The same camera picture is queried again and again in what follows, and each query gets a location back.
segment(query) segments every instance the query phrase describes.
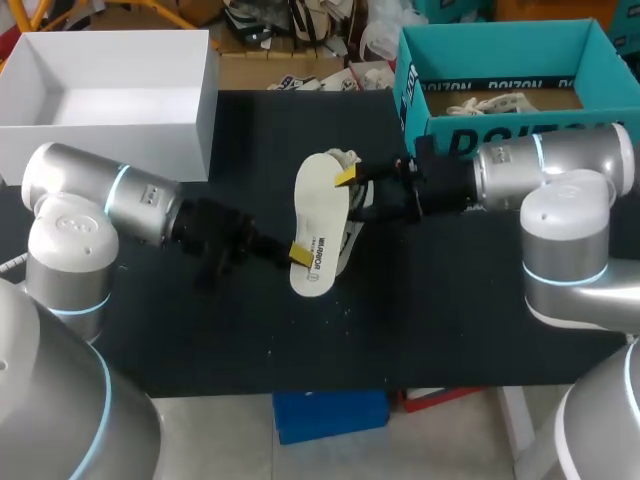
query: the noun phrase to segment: cable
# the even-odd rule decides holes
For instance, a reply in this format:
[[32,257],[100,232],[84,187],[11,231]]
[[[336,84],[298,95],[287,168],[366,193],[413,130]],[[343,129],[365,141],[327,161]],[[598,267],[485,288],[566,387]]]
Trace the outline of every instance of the cable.
[[27,254],[27,253],[23,253],[22,255],[20,255],[20,256],[18,256],[16,258],[12,258],[8,262],[5,262],[2,265],[0,265],[0,274],[8,272],[12,268],[15,268],[17,266],[22,265],[24,262],[27,261],[28,255],[29,254]]

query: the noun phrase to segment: yellow tape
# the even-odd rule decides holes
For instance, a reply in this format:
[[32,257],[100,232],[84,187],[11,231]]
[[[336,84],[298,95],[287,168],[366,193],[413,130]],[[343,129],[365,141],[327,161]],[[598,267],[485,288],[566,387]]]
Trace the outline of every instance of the yellow tape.
[[336,175],[336,178],[335,178],[336,187],[342,187],[343,185],[346,185],[348,182],[355,180],[357,175],[356,165],[357,164],[351,165],[344,172]]
[[307,268],[311,268],[311,265],[313,265],[313,253],[295,242],[291,244],[289,258]]

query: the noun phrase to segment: white box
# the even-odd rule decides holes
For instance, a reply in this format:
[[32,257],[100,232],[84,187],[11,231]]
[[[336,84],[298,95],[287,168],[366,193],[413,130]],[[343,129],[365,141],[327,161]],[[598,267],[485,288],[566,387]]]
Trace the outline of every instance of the white box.
[[209,176],[218,56],[201,30],[23,34],[0,74],[0,174],[60,142],[181,182]]

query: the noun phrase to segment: teal shoe box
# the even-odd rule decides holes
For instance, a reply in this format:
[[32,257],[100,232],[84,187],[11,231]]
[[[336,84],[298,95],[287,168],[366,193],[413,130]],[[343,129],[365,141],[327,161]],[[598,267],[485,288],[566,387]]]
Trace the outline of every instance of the teal shoe box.
[[622,56],[640,52],[640,0],[619,0],[609,38]]
[[[510,89],[572,89],[583,108],[432,116],[425,99],[426,92],[470,98]],[[406,27],[393,96],[412,154],[425,134],[435,134],[439,153],[471,155],[489,141],[612,122],[640,141],[640,85],[594,20]]]
[[429,23],[454,23],[473,10],[490,8],[491,4],[491,0],[416,0],[415,8]]

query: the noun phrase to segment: yellow metal frame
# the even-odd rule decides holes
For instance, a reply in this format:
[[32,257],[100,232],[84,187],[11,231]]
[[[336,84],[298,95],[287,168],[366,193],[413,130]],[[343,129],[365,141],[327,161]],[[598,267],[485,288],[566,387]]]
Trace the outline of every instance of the yellow metal frame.
[[[76,12],[82,10],[87,6],[88,0],[77,0],[76,4],[69,9],[65,14],[59,16],[51,23],[49,23],[46,27],[40,28],[40,24],[42,23],[42,19],[44,18],[45,13],[49,10],[51,6],[52,0],[40,0],[38,3],[38,8],[33,15],[33,18],[29,19],[26,10],[24,9],[24,5],[22,4],[22,0],[8,0],[9,8],[11,9],[11,13],[16,19],[16,25],[22,33],[27,32],[46,32],[49,30],[53,30],[62,22],[67,20],[67,18],[71,17]],[[105,3],[128,3],[131,5],[142,5],[144,7],[150,8],[154,12],[156,12],[161,17],[169,20],[174,25],[183,28],[185,30],[195,30],[196,27],[183,18],[180,18],[178,15],[173,13],[168,8],[160,5],[156,0],[105,0]],[[218,48],[218,42],[215,40],[211,40],[211,47],[215,50]],[[2,67],[4,67],[4,62],[0,63],[0,72],[2,72]]]

